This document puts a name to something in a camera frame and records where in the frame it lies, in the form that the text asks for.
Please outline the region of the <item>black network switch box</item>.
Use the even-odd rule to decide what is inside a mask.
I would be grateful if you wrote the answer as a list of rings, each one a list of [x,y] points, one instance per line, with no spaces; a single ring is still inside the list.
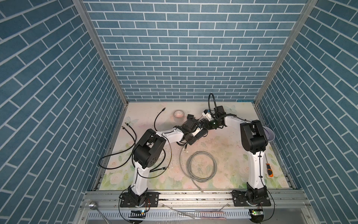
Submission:
[[[185,140],[187,141],[187,143],[189,145],[193,145],[197,140],[199,140],[202,137],[205,137],[208,134],[208,130],[207,129],[201,129],[201,131],[195,136],[192,136],[192,133],[189,133],[186,137]]]

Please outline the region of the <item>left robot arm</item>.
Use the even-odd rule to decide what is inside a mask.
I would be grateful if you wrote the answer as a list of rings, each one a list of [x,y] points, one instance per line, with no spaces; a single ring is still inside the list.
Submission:
[[[170,146],[172,143],[181,141],[193,145],[206,134],[208,134],[208,129],[195,118],[189,118],[183,125],[175,126],[170,130],[146,130],[132,151],[135,173],[129,192],[136,197],[146,194],[150,168],[159,159],[165,145]]]

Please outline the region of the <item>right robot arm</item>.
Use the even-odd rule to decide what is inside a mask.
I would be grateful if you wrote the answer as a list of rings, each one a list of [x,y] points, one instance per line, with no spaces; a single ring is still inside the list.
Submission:
[[[207,109],[202,115],[207,122],[205,127],[208,130],[224,127],[240,130],[241,143],[249,158],[246,198],[252,203],[257,203],[262,198],[267,199],[268,192],[263,177],[263,156],[269,140],[261,122],[259,120],[250,121],[235,114],[225,113],[222,106],[215,110]]]

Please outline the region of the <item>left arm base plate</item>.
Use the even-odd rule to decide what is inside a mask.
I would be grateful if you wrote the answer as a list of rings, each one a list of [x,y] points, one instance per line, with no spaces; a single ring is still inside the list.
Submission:
[[[144,192],[142,195],[136,195],[132,192],[122,194],[120,200],[121,208],[145,207],[145,203],[149,203],[147,207],[157,207],[159,201],[158,192]]]

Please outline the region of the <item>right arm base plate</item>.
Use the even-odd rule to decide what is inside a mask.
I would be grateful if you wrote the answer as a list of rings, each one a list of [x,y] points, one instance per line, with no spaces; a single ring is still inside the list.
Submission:
[[[270,207],[271,201],[269,199],[266,190],[252,191],[247,190],[245,192],[239,190],[233,190],[231,192],[233,203],[235,207]]]

